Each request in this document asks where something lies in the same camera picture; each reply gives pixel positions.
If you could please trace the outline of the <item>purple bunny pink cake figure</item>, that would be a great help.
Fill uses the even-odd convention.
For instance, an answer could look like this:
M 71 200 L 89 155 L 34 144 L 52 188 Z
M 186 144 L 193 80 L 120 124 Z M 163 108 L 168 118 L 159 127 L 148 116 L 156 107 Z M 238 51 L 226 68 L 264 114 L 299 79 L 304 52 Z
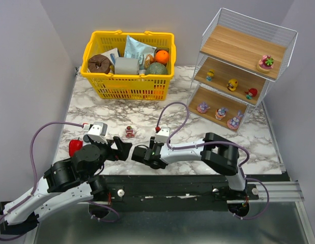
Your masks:
M 202 102 L 198 104 L 196 109 L 199 113 L 207 113 L 208 110 L 210 109 L 210 106 L 206 102 Z

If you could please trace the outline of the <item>purple bunny cupcake figure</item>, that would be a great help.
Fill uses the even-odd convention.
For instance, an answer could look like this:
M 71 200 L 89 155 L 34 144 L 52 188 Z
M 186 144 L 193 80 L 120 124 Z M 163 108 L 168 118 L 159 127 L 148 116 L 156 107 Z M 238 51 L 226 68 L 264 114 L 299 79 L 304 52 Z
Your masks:
M 225 107 L 221 107 L 221 108 L 217 109 L 215 112 L 215 118 L 217 120 L 222 120 L 223 118 L 226 117 L 227 111 L 228 111 L 228 109 Z

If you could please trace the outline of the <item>yellow blue small figure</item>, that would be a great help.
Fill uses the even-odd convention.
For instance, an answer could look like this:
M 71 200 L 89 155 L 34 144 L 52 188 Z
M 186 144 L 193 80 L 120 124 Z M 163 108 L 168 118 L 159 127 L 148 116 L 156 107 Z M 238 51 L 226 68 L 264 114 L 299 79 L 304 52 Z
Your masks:
M 210 69 L 210 70 L 207 72 L 206 80 L 207 80 L 207 81 L 212 81 L 214 75 L 215 75 L 214 70 L 213 70 L 213 69 Z

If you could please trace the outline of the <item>yellow duck figure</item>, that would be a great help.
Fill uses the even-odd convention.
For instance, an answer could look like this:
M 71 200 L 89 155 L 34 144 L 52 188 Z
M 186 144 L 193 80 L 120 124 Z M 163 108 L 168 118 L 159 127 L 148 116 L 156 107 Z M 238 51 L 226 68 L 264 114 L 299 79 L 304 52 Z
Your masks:
M 231 92 L 234 92 L 238 87 L 237 79 L 230 79 L 227 83 L 227 89 Z

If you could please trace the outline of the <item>red haired mermaid figure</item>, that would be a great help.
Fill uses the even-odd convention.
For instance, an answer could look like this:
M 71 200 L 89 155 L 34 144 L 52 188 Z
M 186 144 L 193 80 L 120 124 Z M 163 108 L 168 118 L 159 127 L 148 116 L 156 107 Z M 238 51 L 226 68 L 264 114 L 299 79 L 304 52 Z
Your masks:
M 258 90 L 256 88 L 250 88 L 248 91 L 245 92 L 246 99 L 251 100 L 258 94 Z

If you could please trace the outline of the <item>pink bear donut figure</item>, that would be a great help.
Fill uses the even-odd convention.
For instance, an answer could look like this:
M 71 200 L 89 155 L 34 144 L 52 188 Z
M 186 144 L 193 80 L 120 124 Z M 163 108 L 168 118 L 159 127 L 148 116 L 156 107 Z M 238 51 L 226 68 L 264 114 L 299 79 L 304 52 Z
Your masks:
M 262 73 L 269 73 L 274 68 L 274 59 L 270 55 L 263 55 L 258 61 L 256 68 Z

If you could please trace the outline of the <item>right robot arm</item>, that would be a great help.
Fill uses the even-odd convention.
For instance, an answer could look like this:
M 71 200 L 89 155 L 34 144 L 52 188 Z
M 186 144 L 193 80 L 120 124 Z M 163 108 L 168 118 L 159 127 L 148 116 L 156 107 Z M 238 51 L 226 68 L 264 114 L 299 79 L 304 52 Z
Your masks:
M 246 179 L 242 165 L 238 163 L 239 150 L 246 153 L 244 162 L 247 162 L 249 152 L 244 147 L 215 133 L 207 133 L 203 139 L 191 143 L 171 144 L 170 140 L 158 142 L 153 138 L 149 147 L 136 146 L 131 160 L 153 169 L 164 169 L 177 162 L 201 161 L 225 176 L 231 190 L 243 192 Z

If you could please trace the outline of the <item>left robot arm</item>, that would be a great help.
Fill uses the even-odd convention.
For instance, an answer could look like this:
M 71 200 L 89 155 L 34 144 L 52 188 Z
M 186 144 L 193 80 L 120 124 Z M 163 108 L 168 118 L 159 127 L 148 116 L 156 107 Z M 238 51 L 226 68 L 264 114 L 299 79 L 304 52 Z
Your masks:
M 55 162 L 30 189 L 11 202 L 0 202 L 0 233 L 11 239 L 35 229 L 39 222 L 60 209 L 83 201 L 111 201 L 104 177 L 97 171 L 106 161 L 125 161 L 132 143 L 115 136 L 107 143 L 93 140 L 72 157 Z

